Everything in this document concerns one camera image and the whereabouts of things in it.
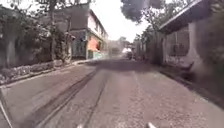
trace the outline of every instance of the roof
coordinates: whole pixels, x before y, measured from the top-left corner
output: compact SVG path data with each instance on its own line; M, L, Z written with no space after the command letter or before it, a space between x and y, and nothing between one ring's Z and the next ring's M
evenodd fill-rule
M195 0L177 15L162 24L160 32L169 34L179 30L193 21L201 20L211 14L210 0Z
M95 20L97 20L97 22L102 27L103 31L107 34L107 31L105 30L104 26L102 25L101 21L99 20L99 18L96 16L96 14L93 12L92 9L90 9L90 14L94 17Z

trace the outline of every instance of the asphalt road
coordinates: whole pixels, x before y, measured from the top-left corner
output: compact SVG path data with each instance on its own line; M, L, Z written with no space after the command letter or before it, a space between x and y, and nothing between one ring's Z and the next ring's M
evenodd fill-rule
M136 61L110 60L44 128L223 128L224 110Z

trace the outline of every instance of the curb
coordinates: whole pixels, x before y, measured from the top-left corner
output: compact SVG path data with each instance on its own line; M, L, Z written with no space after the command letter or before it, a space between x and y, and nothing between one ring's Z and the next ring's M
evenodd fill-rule
M15 83L15 82L25 80L25 79L28 79L28 78L32 78L32 77L35 77L35 76L47 74L47 73L50 73L50 72L53 72L53 71L60 71L64 68L67 68L67 67L70 67L70 66L72 66L72 64L68 64L68 65L61 66L61 67L51 68L51 69L48 69L48 70L43 70L43 71L40 71L40 72L34 72L34 73L31 73L31 74L23 75L23 76L20 76L18 78L15 78L13 80L9 80L9 81L6 81L4 83L0 83L0 88L2 88L2 86L7 87L7 85L9 85L11 83Z
M190 81L184 80L183 78L176 76L172 73L163 71L162 69L158 70L160 73L164 74L165 76L177 81L178 83L183 84L186 88L188 88L191 91L194 91L195 93L197 93L198 95L201 94L201 96L203 98L205 98L206 100L218 105L221 109L224 109L224 100L219 98L216 95L211 94L210 92L208 92L207 90L200 88L197 84L192 83Z

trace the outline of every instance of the concrete wall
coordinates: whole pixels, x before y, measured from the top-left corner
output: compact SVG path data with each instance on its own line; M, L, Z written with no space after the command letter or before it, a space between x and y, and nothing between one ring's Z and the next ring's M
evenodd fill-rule
M208 36L208 33L210 33L211 28L207 28L207 26L212 24L212 22L210 22L209 20L210 18L189 23L189 25L187 26L189 30L189 39L187 39L187 36L179 34L179 39L181 39L181 42L184 43L184 47L188 49L186 55L175 56L170 54L170 50L172 50L171 46L173 45L173 42L175 40L174 34L180 33L180 31L183 31L186 28L182 28L177 32L167 35L166 39L163 42L164 62L173 63L180 66L187 66L193 62L194 65L191 71L195 72L199 78L210 75L211 67L209 67L205 63L203 56L203 53L208 54L208 52L205 51L205 48L209 48L209 45L206 45L204 41L205 39L209 40L211 38L210 36Z

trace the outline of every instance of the vegetation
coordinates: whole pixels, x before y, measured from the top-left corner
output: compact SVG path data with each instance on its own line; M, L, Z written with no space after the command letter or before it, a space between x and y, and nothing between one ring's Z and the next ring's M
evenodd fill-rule
M127 19L140 23L143 19L150 24L141 35L141 41L146 43L146 54L151 62L162 64L162 40L163 35L158 32L159 26L173 17L179 10L189 4L190 0L173 0L166 3L165 0L121 0L121 10Z
M45 61L62 59L65 62L71 52L70 26L71 14L63 12L67 23L66 33L61 32L55 23L55 9L79 4L78 0L35 0L40 5L36 12L20 9L23 0L11 0L11 8L0 7L0 39L1 66L14 67L24 64L33 64ZM48 16L49 24L40 24L38 17Z

